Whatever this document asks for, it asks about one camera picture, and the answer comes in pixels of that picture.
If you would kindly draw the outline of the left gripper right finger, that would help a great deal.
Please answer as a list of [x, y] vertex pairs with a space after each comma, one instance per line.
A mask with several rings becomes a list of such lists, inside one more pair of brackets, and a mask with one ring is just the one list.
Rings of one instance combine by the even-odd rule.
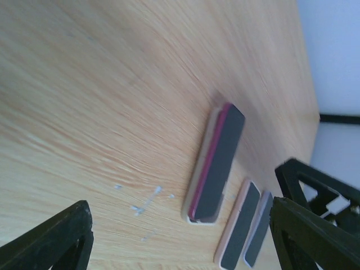
[[273, 199], [269, 225], [282, 269], [359, 269], [359, 238], [288, 198]]

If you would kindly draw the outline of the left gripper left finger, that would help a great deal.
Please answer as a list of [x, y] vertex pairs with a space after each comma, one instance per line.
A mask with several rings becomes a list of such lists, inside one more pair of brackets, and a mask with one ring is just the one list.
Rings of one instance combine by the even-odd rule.
[[1, 246], [1, 269], [87, 269], [92, 214], [80, 200]]

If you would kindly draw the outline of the purple phone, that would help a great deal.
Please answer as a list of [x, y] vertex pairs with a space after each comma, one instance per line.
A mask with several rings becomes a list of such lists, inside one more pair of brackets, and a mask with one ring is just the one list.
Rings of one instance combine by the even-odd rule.
[[232, 103], [221, 107], [188, 216], [191, 221], [214, 223], [223, 202], [233, 158], [245, 117]]

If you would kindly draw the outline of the black screen phone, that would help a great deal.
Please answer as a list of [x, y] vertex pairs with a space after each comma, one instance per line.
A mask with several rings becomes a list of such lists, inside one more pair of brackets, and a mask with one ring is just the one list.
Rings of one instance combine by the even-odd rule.
[[236, 223], [231, 231], [230, 238], [220, 263], [224, 269], [235, 269], [242, 248], [245, 245], [251, 221], [259, 201], [260, 193], [253, 182], [249, 182], [249, 185], [246, 187], [245, 199], [237, 212]]

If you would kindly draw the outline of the beige phone case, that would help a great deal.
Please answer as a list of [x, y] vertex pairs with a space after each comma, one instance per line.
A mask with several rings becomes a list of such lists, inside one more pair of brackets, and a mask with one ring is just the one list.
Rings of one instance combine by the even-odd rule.
[[213, 137], [213, 133], [215, 130], [215, 126], [216, 126], [216, 123], [218, 120], [218, 116], [221, 113], [221, 111], [222, 111], [221, 107], [216, 107], [209, 115], [208, 123], [206, 126], [206, 131], [204, 132], [204, 136], [202, 138], [202, 142], [201, 142], [201, 146], [200, 146], [199, 153], [197, 156], [197, 160], [196, 160], [193, 172], [192, 172], [192, 177], [189, 181], [188, 189], [187, 189], [186, 195], [184, 197], [182, 210], [181, 210], [181, 217], [185, 222], [187, 222], [189, 224], [195, 224], [195, 225], [200, 224], [199, 222], [190, 220], [190, 218], [188, 216], [188, 211], [191, 206], [194, 195], [196, 193], [197, 185], [198, 185], [200, 175], [201, 175], [201, 172], [202, 172], [202, 169], [204, 166], [208, 148], [210, 146], [210, 143], [211, 143], [211, 140]]

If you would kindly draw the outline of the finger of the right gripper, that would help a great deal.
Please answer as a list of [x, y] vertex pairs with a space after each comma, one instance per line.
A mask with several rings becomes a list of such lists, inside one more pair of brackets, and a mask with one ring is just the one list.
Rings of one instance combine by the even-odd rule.
[[[359, 190], [356, 188], [295, 158], [278, 166], [275, 174], [284, 197], [337, 225], [359, 225]], [[317, 191], [315, 198], [306, 200], [301, 182]], [[349, 205], [331, 213], [328, 204], [340, 197], [347, 199]]]

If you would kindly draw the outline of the pink phone case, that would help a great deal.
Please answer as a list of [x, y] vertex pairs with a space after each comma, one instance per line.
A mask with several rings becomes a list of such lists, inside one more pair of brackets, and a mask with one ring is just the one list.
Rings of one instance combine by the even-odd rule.
[[236, 201], [234, 203], [234, 206], [233, 206], [233, 209], [231, 211], [231, 214], [229, 216], [229, 219], [228, 219], [228, 222], [224, 228], [224, 231], [223, 231], [223, 234], [222, 234], [222, 237], [219, 241], [219, 244], [218, 244], [218, 247], [217, 247], [217, 250], [215, 252], [215, 255], [214, 255], [214, 262], [218, 265], [218, 267], [220, 269], [224, 269], [222, 266], [221, 266], [221, 260], [222, 260], [222, 257], [223, 257], [223, 254], [224, 254], [224, 251], [226, 249], [226, 246], [227, 246], [227, 243], [228, 243], [228, 240], [230, 238], [230, 235], [231, 235], [231, 231], [236, 223], [236, 218], [237, 218], [237, 215], [238, 215], [238, 211], [239, 209], [241, 208], [241, 204], [242, 202], [244, 201], [245, 199], [245, 196], [246, 196], [246, 190], [247, 190], [247, 185], [249, 185], [249, 182], [252, 182], [251, 180], [249, 179], [245, 179], [242, 183], [242, 186], [239, 190], [239, 193], [237, 195], [237, 198], [236, 198]]

